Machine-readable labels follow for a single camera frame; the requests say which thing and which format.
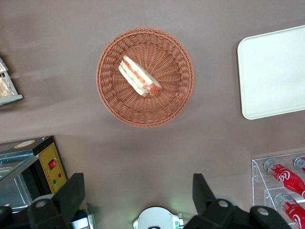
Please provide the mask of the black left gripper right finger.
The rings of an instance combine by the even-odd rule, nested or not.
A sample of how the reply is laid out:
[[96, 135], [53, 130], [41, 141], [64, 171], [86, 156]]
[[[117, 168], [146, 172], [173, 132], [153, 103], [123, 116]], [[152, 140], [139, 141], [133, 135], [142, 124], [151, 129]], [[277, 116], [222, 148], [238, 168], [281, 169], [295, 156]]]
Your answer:
[[216, 198], [202, 174], [193, 174], [193, 202], [197, 215], [186, 229], [251, 229], [250, 215], [223, 198]]

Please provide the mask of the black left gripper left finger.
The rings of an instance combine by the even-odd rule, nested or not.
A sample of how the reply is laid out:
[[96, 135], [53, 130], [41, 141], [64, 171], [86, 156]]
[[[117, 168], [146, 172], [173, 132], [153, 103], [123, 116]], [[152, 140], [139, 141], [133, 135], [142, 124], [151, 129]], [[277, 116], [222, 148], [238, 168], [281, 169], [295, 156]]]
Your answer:
[[70, 229], [85, 198], [84, 174], [75, 173], [51, 198], [40, 197], [27, 209], [32, 229]]

